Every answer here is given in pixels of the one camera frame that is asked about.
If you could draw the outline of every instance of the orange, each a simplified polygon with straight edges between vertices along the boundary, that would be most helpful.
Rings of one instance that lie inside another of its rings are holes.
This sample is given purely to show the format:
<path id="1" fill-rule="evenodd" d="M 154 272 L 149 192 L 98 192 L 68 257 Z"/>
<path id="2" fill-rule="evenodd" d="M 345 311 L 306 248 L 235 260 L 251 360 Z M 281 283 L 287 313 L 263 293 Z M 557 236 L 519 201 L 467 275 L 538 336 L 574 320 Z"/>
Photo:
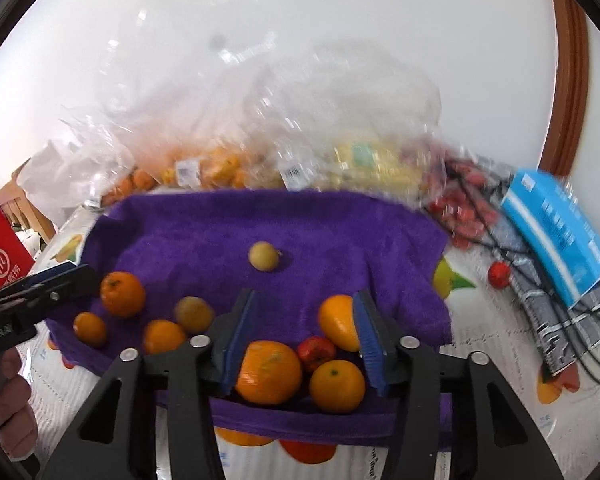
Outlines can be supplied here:
<path id="1" fill-rule="evenodd" d="M 112 272 L 100 283 L 100 299 L 112 316 L 126 319 L 144 308 L 146 294 L 140 281 L 130 272 Z"/>
<path id="2" fill-rule="evenodd" d="M 200 162 L 202 185 L 206 189 L 230 187 L 238 169 L 240 157 L 227 148 L 216 148 Z"/>
<path id="3" fill-rule="evenodd" d="M 140 189 L 142 191 L 149 191 L 158 184 L 150 174 L 148 174 L 145 170 L 140 169 L 134 171 L 131 179 L 133 180 L 136 189 Z"/>
<path id="4" fill-rule="evenodd" d="M 244 170 L 238 170 L 235 172 L 234 181 L 231 186 L 234 189 L 244 189 L 247 181 L 247 173 Z"/>
<path id="5" fill-rule="evenodd" d="M 254 341 L 244 354 L 235 385 L 243 399 L 276 405 L 293 397 L 302 383 L 302 365 L 296 353 L 276 341 Z"/>
<path id="6" fill-rule="evenodd" d="M 91 312 L 81 312 L 75 317 L 74 333 L 80 341 L 94 348 L 107 342 L 107 326 Z"/>
<path id="7" fill-rule="evenodd" d="M 122 195 L 123 197 L 129 196 L 134 192 L 134 183 L 131 180 L 130 176 L 123 178 L 118 183 L 118 190 L 120 191 L 120 195 Z"/>
<path id="8" fill-rule="evenodd" d="M 154 319 L 144 329 L 144 351 L 160 354 L 175 350 L 184 343 L 187 335 L 179 325 L 166 319 Z"/>
<path id="9" fill-rule="evenodd" d="M 349 361 L 336 360 L 323 364 L 311 376 L 309 394 L 327 413 L 351 413 L 365 396 L 365 378 Z"/>
<path id="10" fill-rule="evenodd" d="M 280 440 L 280 446 L 293 458 L 303 464 L 322 464 L 328 462 L 336 454 L 338 446 L 326 444 L 309 444 L 308 442 L 293 442 Z"/>
<path id="11" fill-rule="evenodd" d="M 540 401 L 540 404 L 551 404 L 552 402 L 558 400 L 558 397 L 560 397 L 560 394 L 562 393 L 562 388 L 553 381 L 545 383 L 542 380 L 542 374 L 540 374 L 538 376 L 538 387 L 536 389 L 536 393 L 538 394 L 538 400 Z"/>
<path id="12" fill-rule="evenodd" d="M 114 188 L 102 196 L 102 199 L 100 200 L 100 205 L 102 207 L 109 207 L 110 205 L 114 205 L 115 203 L 120 202 L 122 198 L 122 195 L 120 195 L 118 192 L 118 188 Z"/>
<path id="13" fill-rule="evenodd" d="M 241 433 L 240 431 L 225 430 L 223 428 L 215 428 L 216 433 L 226 440 L 229 444 L 245 447 L 266 446 L 273 442 L 272 438 L 266 436 L 252 435 L 249 433 Z"/>
<path id="14" fill-rule="evenodd" d="M 176 178 L 175 168 L 165 168 L 160 172 L 160 178 L 165 186 L 177 186 L 178 179 Z"/>
<path id="15" fill-rule="evenodd" d="M 339 294 L 327 298 L 318 311 L 318 324 L 331 342 L 347 352 L 360 351 L 353 323 L 353 298 Z"/>

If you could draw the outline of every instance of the red apple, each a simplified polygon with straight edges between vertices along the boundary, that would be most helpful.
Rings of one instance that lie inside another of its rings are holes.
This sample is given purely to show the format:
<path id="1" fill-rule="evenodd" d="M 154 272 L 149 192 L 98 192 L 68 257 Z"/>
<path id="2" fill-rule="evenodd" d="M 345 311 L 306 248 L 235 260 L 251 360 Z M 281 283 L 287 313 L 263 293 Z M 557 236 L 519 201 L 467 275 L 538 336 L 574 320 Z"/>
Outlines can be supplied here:
<path id="1" fill-rule="evenodd" d="M 321 365 L 336 358 L 336 347 L 325 337 L 313 335 L 298 345 L 298 357 L 304 369 L 310 374 Z"/>
<path id="2" fill-rule="evenodd" d="M 493 288 L 501 290 L 509 286 L 511 269 L 505 262 L 493 262 L 487 272 L 487 279 Z"/>

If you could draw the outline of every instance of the person's hand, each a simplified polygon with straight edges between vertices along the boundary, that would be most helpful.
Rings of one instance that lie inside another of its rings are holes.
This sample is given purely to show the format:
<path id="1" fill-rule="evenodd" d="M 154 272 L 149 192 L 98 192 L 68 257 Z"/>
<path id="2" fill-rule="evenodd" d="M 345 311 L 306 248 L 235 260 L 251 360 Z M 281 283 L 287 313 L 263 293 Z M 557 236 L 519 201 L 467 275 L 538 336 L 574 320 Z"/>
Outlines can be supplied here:
<path id="1" fill-rule="evenodd" d="M 0 392 L 0 445 L 10 458 L 26 457 L 38 438 L 38 425 L 28 400 L 31 387 L 18 375 L 22 362 L 15 348 L 2 357 L 2 373 L 8 382 Z"/>

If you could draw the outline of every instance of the wooden door frame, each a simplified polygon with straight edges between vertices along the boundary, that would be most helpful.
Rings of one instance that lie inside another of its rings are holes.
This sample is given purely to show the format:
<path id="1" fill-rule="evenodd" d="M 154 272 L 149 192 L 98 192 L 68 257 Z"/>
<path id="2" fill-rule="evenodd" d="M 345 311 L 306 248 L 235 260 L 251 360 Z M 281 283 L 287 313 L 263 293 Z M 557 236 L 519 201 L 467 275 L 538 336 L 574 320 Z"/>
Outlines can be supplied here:
<path id="1" fill-rule="evenodd" d="M 539 168 L 568 176 L 580 143 L 589 94 L 587 19 L 575 0 L 554 0 L 558 63 L 554 108 Z"/>

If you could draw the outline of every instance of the table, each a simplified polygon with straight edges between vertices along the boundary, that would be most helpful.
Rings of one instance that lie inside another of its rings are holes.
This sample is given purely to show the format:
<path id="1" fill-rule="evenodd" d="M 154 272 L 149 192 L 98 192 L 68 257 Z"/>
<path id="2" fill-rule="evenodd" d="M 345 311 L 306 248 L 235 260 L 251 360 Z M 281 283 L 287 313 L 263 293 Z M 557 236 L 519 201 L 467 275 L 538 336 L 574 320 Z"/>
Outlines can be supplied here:
<path id="1" fill-rule="evenodd" d="M 75 255 L 79 258 L 84 239 L 99 215 L 78 208 L 38 258 L 32 272 L 57 265 L 56 254 L 72 238 L 75 242 L 81 237 Z M 579 370 L 577 391 L 564 388 L 557 399 L 543 397 L 544 402 L 552 401 L 543 404 L 538 394 L 541 358 L 532 329 L 512 292 L 496 291 L 487 284 L 491 255 L 482 249 L 451 249 L 445 257 L 452 269 L 476 288 L 453 290 L 446 299 L 454 343 L 441 352 L 465 357 L 481 350 L 490 355 L 540 428 L 566 480 L 583 479 L 600 460 L 600 386 Z M 40 427 L 36 453 L 44 462 L 98 378 L 80 367 L 67 369 L 60 352 L 47 345 L 48 329 L 44 323 L 39 332 L 37 338 L 21 345 L 20 351 L 27 357 L 27 375 L 33 390 L 31 403 Z M 277 442 L 247 448 L 218 439 L 218 446 L 228 480 L 282 475 L 294 480 L 374 480 L 380 477 L 386 459 L 385 449 L 339 446 L 331 461 L 309 466 L 286 455 Z M 169 479 L 166 417 L 162 409 L 158 409 L 157 416 L 157 459 L 158 478 Z M 449 464 L 450 453 L 440 452 L 436 480 L 447 478 Z"/>

